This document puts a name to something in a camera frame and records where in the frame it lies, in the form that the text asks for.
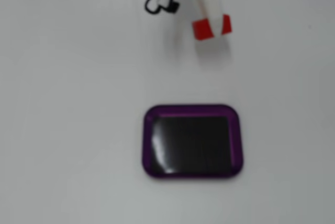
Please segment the white moving gripper finger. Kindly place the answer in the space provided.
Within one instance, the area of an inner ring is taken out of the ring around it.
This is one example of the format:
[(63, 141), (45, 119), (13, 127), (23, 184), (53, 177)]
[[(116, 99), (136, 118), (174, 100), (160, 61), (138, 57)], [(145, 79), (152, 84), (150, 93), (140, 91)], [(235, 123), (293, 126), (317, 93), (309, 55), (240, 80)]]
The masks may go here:
[(225, 30), (222, 0), (197, 0), (202, 18), (192, 23), (195, 37), (220, 37)]

